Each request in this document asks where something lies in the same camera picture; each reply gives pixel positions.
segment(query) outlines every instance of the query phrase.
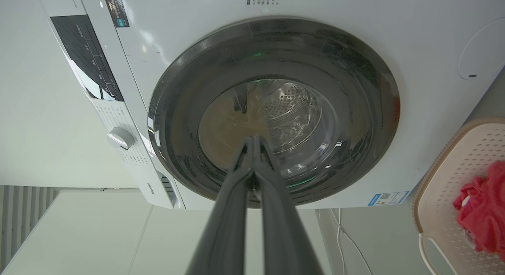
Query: laundry basket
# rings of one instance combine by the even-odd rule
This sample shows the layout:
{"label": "laundry basket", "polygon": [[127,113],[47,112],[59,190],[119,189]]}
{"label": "laundry basket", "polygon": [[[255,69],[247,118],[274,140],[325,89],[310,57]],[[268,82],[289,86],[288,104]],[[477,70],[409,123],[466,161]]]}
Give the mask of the laundry basket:
{"label": "laundry basket", "polygon": [[456,221],[453,201],[474,176],[485,176],[490,164],[505,160],[505,118],[485,118],[463,126],[445,146],[424,176],[413,202],[421,255],[431,273],[438,275],[426,255],[431,240],[457,275],[505,274],[497,255],[476,252]]}

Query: door glass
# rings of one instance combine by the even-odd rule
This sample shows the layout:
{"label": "door glass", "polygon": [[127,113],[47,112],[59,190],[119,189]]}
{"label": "door glass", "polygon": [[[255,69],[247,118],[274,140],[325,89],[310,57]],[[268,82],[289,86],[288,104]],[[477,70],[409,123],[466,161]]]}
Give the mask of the door glass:
{"label": "door glass", "polygon": [[286,79],[261,79],[235,86],[205,110],[198,137],[207,158],[231,167],[245,137],[261,135],[278,158],[288,187],[305,183],[337,146],[339,121],[317,91]]}

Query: washing machine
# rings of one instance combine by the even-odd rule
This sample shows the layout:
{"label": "washing machine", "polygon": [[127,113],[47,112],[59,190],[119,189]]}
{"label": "washing machine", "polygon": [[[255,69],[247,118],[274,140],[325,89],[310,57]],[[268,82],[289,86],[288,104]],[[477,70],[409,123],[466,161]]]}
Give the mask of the washing machine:
{"label": "washing machine", "polygon": [[505,63],[505,0],[40,2],[166,208],[211,209],[248,135],[298,208],[402,203]]}

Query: red clothing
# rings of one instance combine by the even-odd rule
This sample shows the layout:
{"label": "red clothing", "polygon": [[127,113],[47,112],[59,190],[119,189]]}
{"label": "red clothing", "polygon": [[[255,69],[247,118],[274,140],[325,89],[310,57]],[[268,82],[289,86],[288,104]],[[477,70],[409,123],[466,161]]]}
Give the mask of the red clothing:
{"label": "red clothing", "polygon": [[453,205],[459,210],[458,223],[475,236],[476,251],[496,252],[505,261],[505,162],[492,164],[487,178],[476,176],[464,185]]}

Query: round glass door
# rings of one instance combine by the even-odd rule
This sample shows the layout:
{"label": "round glass door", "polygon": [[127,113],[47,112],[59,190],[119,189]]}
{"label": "round glass door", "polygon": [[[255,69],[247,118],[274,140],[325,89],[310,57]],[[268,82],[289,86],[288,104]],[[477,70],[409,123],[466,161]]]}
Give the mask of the round glass door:
{"label": "round glass door", "polygon": [[345,189],[380,160],[399,106],[388,66],[358,38],[272,18],[225,27],[178,57],[153,92],[148,124],[166,169],[210,199],[243,139],[261,135],[302,204]]}

